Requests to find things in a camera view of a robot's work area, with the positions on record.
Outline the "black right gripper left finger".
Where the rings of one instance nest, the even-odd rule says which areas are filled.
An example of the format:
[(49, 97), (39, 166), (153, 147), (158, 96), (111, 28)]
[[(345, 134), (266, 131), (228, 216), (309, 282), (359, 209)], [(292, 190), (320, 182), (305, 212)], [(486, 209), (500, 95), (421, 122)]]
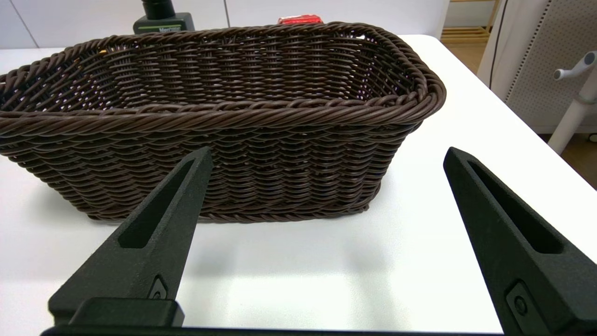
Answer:
[(175, 299), (213, 168), (186, 155), (49, 300), (56, 325), (92, 298)]

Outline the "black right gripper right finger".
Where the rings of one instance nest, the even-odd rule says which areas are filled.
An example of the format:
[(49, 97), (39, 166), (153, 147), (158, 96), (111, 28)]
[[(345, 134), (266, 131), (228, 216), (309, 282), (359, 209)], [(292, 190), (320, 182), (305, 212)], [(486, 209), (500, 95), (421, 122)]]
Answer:
[(507, 336), (594, 336), (597, 266), (473, 155), (443, 162)]

